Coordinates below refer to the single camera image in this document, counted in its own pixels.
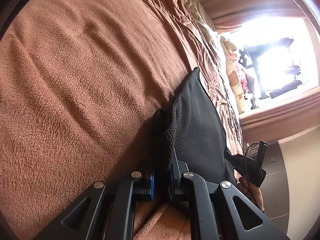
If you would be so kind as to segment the person's right hand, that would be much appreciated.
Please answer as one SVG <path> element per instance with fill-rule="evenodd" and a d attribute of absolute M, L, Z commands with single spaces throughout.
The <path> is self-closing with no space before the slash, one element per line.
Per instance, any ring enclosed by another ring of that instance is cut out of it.
<path fill-rule="evenodd" d="M 245 195 L 262 212 L 265 212 L 263 195 L 261 190 L 250 183 L 246 177 L 240 177 L 236 185 L 237 189 Z"/>

